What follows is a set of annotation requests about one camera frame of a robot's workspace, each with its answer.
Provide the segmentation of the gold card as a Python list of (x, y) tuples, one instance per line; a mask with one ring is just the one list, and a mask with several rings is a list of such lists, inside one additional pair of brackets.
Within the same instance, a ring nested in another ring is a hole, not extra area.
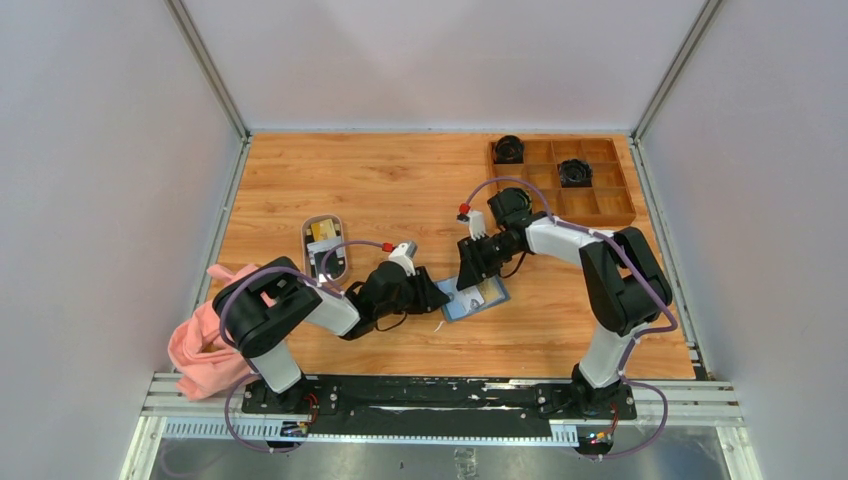
[(488, 278), (477, 286), (482, 297), (481, 309), (494, 307), (509, 300), (509, 293), (500, 277)]

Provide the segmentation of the blue leather card holder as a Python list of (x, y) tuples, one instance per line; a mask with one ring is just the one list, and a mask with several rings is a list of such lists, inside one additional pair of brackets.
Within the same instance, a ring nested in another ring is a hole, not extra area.
[(457, 288), (457, 280), (458, 277), (454, 276), (436, 283), (439, 290), (449, 298), (449, 302), (441, 307), (448, 323), (458, 322), (510, 300), (510, 295), (499, 277), (488, 278), (478, 285), (462, 290)]

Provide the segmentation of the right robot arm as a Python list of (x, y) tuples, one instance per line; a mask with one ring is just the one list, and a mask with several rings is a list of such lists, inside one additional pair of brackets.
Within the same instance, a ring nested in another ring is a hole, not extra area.
[(672, 289), (657, 257), (641, 230), (606, 231), (567, 222), (548, 209), (535, 210), (522, 188), (503, 189), (487, 205), (498, 228), (494, 234), (488, 234), (482, 212), (468, 203), (458, 208), (457, 219), (469, 231), (457, 243), (458, 289), (495, 277), (516, 255), (541, 255), (579, 267), (597, 325), (573, 368), (564, 402), (545, 403), (540, 410), (598, 416), (623, 390), (625, 366), (637, 341), (659, 332), (654, 323), (660, 316), (669, 321), (667, 331), (678, 326), (670, 310)]

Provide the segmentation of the silver card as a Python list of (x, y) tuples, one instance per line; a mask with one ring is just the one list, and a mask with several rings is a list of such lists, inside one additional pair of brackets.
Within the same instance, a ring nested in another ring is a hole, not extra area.
[(479, 286), (453, 290), (448, 311), (452, 317), (464, 317), (478, 311), (485, 303), (486, 299)]

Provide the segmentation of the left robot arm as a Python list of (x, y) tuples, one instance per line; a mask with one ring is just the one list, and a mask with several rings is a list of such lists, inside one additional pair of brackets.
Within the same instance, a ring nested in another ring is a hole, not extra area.
[(338, 293), (280, 257), (222, 289), (212, 308), (222, 339), (264, 382), (271, 404), (293, 413), (304, 405), (307, 390), (286, 343), (298, 326), (310, 323), (355, 340), (376, 330), (384, 317), (432, 313), (449, 301), (424, 267), (408, 272), (396, 261), (383, 261), (366, 280)]

